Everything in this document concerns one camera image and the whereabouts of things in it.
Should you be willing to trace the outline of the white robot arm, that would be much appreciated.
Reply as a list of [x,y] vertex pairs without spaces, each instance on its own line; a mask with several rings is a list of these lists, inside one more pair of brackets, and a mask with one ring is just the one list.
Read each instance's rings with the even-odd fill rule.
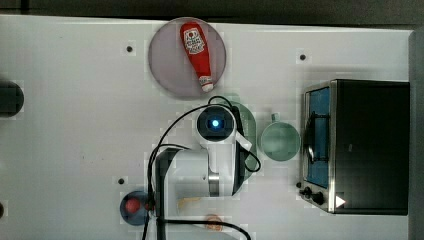
[[178,202],[192,197],[229,197],[245,180],[252,143],[244,136],[235,106],[209,105],[195,118],[197,150],[167,148],[155,161],[156,240],[236,240],[185,220]]

